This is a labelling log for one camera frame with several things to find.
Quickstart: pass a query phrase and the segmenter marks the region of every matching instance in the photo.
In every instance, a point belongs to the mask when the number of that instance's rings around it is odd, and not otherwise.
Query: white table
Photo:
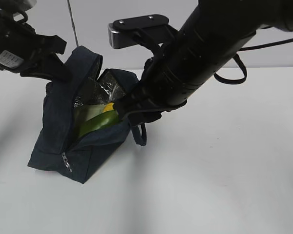
[[[293,68],[211,79],[85,185],[26,166],[45,84],[0,72],[0,234],[293,234]]]

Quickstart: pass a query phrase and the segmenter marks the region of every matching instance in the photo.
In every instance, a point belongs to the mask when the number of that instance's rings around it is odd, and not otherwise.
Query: black strap
[[[238,56],[238,54],[236,54],[233,57],[234,61],[236,62],[236,64],[238,64],[238,66],[240,67],[240,69],[242,70],[243,74],[244,74],[244,78],[242,79],[225,79],[222,78],[220,75],[218,74],[214,74],[216,80],[218,80],[221,83],[224,84],[242,84],[246,81],[246,78],[248,77],[248,72],[246,70],[246,67],[244,65],[244,63],[242,62],[241,58]]]
[[[145,146],[147,144],[147,129],[146,125],[143,123],[141,126],[141,132],[139,126],[131,127],[131,132],[133,138],[137,145]]]

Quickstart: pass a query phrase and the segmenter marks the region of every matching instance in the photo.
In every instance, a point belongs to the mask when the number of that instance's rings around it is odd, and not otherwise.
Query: bag handle
[[[132,132],[133,138],[135,139],[136,144],[145,146],[147,144],[146,125],[143,123],[140,125],[140,127],[141,127],[141,132],[140,132],[139,126],[131,127],[131,132]]]

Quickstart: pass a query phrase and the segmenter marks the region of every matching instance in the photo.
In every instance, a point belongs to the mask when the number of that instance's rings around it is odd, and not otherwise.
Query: metal bracket
[[[158,44],[171,41],[178,33],[168,23],[169,19],[162,15],[116,20],[108,26],[110,45],[121,49],[139,44],[154,53]]]

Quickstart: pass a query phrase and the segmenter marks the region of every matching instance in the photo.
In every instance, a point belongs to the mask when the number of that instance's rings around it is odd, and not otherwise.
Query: navy blue bag
[[[74,109],[106,95],[94,92],[98,83],[104,90],[120,86],[118,97],[125,95],[138,82],[134,73],[107,69],[99,76],[102,56],[85,47],[75,49],[65,65],[73,75],[70,82],[54,80],[47,84],[43,102],[43,129],[35,144],[28,166],[56,171],[85,183],[126,140],[130,130],[139,145],[146,145],[145,125],[131,127],[128,120],[90,132],[80,139],[73,137]]]

